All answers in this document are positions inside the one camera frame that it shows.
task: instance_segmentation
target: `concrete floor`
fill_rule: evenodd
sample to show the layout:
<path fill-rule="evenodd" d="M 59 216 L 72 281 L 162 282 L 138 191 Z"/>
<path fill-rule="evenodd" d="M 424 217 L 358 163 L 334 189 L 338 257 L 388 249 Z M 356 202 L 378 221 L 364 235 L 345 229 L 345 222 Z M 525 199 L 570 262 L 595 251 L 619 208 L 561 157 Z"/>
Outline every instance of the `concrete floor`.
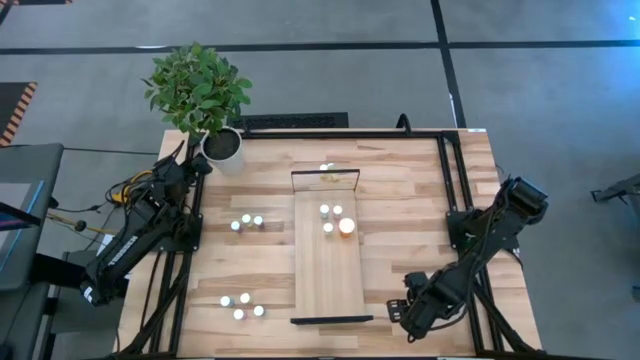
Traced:
<path fill-rule="evenodd" d="M 640 4 L 632 1 L 440 3 L 452 42 L 640 37 Z M 78 0 L 14 7 L 0 25 L 0 48 L 436 41 L 434 24 L 427 0 Z M 254 83 L 247 114 L 348 111 L 352 127 L 380 127 L 405 112 L 414 127 L 454 125 L 437 49 L 225 56 Z M 150 73 L 151 57 L 0 57 L 0 81 L 39 84 L 16 143 L 157 151 L 165 127 L 148 111 L 138 80 Z M 592 203 L 589 190 L 640 172 L 640 48 L 466 49 L 452 57 L 467 125 L 488 129 L 507 173 L 550 195 L 544 221 L 520 236 L 544 348 L 636 359 L 640 304 L 630 290 L 640 283 L 637 221 L 620 201 Z M 100 203 L 107 184 L 153 160 L 66 151 L 54 195 L 71 208 Z M 105 216 L 85 218 L 101 223 Z M 41 251 L 60 255 L 86 243 L 47 225 Z M 77 349 L 57 346 L 56 358 L 100 356 L 113 344 L 112 331 L 71 336 L 89 340 Z"/>

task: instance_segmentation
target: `wooden table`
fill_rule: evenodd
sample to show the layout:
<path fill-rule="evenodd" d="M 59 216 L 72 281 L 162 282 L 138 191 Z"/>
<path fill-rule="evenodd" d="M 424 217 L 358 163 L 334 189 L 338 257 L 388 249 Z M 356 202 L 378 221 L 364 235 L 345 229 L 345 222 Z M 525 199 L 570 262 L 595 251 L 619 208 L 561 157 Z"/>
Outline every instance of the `wooden table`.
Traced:
<path fill-rule="evenodd" d="M 499 183 L 487 133 L 459 133 L 475 205 L 489 206 Z M 178 131 L 167 131 L 161 156 L 183 139 Z M 408 344 L 402 328 L 389 322 L 385 307 L 387 300 L 405 297 L 404 274 L 431 274 L 457 258 L 445 225 L 448 203 L 435 140 L 245 140 L 243 146 L 247 163 L 240 177 L 226 178 L 217 170 L 206 177 L 201 207 L 205 225 L 201 247 L 193 256 L 178 356 L 474 353 L 468 320 Z M 451 149 L 448 155 L 458 204 L 463 204 Z M 362 281 L 367 313 L 375 318 L 361 324 L 296 326 L 289 322 L 295 316 L 290 172 L 315 170 L 326 162 L 361 171 L 356 197 Z M 231 232 L 229 223 L 244 213 L 262 215 L 266 229 Z M 154 260 L 155 255 L 146 256 L 133 271 L 119 327 L 123 346 L 139 330 Z M 501 252 L 488 270 L 498 308 L 525 341 L 539 347 L 519 265 Z M 155 308 L 160 277 L 155 277 L 148 313 Z M 243 292 L 264 305 L 264 318 L 251 315 L 237 322 L 233 310 L 220 307 L 221 296 L 237 298 Z M 490 346 L 481 306 L 479 313 L 485 346 Z M 170 324 L 172 314 L 170 309 L 165 324 Z M 167 348 L 169 327 L 163 329 L 161 350 Z"/>

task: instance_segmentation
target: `wooden plank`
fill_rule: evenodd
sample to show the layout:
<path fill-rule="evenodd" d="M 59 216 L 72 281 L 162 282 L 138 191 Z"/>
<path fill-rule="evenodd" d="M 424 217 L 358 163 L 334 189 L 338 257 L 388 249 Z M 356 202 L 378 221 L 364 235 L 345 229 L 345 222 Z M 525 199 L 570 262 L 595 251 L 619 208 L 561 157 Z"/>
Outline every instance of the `wooden plank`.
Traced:
<path fill-rule="evenodd" d="M 343 238 L 337 220 L 320 217 L 322 204 L 340 205 L 345 217 L 357 219 L 352 190 L 295 193 L 296 317 L 365 315 L 357 227 Z M 327 222 L 335 227 L 329 236 L 322 229 Z"/>
<path fill-rule="evenodd" d="M 459 134 L 474 205 L 486 207 L 498 184 L 488 135 L 466 130 Z M 184 139 L 178 131 L 167 131 L 160 154 L 171 153 Z M 407 344 L 402 328 L 390 324 L 386 313 L 387 300 L 406 294 L 405 271 L 429 274 L 456 259 L 448 246 L 444 221 L 448 205 L 435 141 L 245 140 L 243 146 L 246 168 L 241 176 L 225 178 L 214 169 L 206 177 L 201 206 L 205 228 L 193 257 L 179 357 L 473 354 L 467 320 Z M 459 192 L 453 152 L 448 155 Z M 316 170 L 329 158 L 341 159 L 336 162 L 339 169 L 361 171 L 356 212 L 363 301 L 365 313 L 374 315 L 374 320 L 348 326 L 296 326 L 289 323 L 296 315 L 295 199 L 290 172 Z M 262 215 L 265 230 L 232 232 L 229 222 L 244 213 Z M 154 259 L 149 255 L 133 269 L 120 322 L 122 347 L 139 329 Z M 525 341 L 539 347 L 520 267 L 498 254 L 488 268 L 498 307 Z M 147 314 L 155 307 L 159 277 L 156 274 Z M 237 300 L 244 292 L 252 294 L 255 304 L 264 305 L 263 318 L 249 316 L 237 322 L 233 310 L 219 305 L 221 296 Z M 241 308 L 251 310 L 250 305 Z M 479 312 L 488 345 L 481 306 Z M 168 335 L 163 334 L 166 344 Z"/>

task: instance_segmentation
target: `floor mat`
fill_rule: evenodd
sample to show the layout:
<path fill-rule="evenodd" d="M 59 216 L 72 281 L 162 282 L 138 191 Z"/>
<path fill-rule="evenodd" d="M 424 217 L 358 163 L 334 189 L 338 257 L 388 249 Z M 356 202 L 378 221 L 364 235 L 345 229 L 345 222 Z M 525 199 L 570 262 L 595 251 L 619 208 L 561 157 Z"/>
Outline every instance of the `floor mat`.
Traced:
<path fill-rule="evenodd" d="M 0 146 L 11 144 L 37 86 L 36 83 L 0 83 Z"/>
<path fill-rule="evenodd" d="M 242 122 L 250 130 L 256 129 L 309 129 L 309 128 L 348 128 L 349 114 L 341 113 L 309 113 L 309 114 L 275 114 L 246 115 L 234 119 L 232 126 L 244 128 Z"/>

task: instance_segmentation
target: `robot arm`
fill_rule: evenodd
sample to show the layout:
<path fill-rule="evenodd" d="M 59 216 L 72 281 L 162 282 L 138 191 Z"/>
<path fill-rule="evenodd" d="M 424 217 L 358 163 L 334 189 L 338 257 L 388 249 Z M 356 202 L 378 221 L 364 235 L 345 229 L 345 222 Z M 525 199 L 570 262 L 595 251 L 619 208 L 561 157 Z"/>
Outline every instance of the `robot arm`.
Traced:
<path fill-rule="evenodd" d="M 125 276 L 161 241 L 170 238 L 181 242 L 199 234 L 201 222 L 185 214 L 182 206 L 198 174 L 208 174 L 212 169 L 202 155 L 178 165 L 175 154 L 180 147 L 154 165 L 149 179 L 125 185 L 131 186 L 126 191 L 125 224 L 87 265 L 80 284 L 82 295 L 94 306 L 107 304 L 124 293 Z"/>
<path fill-rule="evenodd" d="M 466 237 L 470 244 L 457 262 L 438 270 L 405 276 L 407 300 L 387 303 L 393 322 L 409 334 L 409 342 L 424 338 L 436 319 L 449 319 L 459 312 L 472 292 L 474 279 L 503 242 L 516 236 L 525 225 L 539 222 L 547 209 L 546 195 L 521 178 L 505 181 L 494 203 L 474 210 L 451 226 L 450 236 Z"/>

